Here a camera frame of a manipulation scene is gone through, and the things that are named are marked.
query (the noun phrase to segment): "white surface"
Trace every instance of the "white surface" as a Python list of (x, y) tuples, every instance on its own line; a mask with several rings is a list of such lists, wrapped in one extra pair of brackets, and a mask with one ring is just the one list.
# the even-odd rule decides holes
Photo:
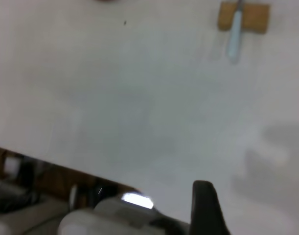
[(0, 0), (0, 146), (185, 221), (210, 180), (234, 235), (299, 235), (299, 0), (272, 3), (231, 65), (218, 0)]

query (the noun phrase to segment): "white plastic part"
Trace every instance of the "white plastic part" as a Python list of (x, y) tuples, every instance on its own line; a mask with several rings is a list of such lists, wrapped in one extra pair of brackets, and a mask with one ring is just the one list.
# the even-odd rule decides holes
[(145, 207), (148, 209), (152, 209), (154, 206), (154, 203), (150, 200), (148, 197), (144, 197), (142, 195), (139, 195), (137, 193), (127, 192), (123, 194), (121, 197), (123, 201), (133, 203), (135, 205)]
[(242, 31), (242, 17), (243, 17), (242, 11), (236, 11), (233, 18), (230, 40), (227, 49), (227, 55), (233, 62), (237, 62), (239, 59), (239, 49), (240, 49), (241, 31)]
[(19, 174), (20, 166), (20, 158), (16, 158), (14, 156), (7, 156), (4, 162), (3, 171), (9, 176), (9, 178), (15, 179)]

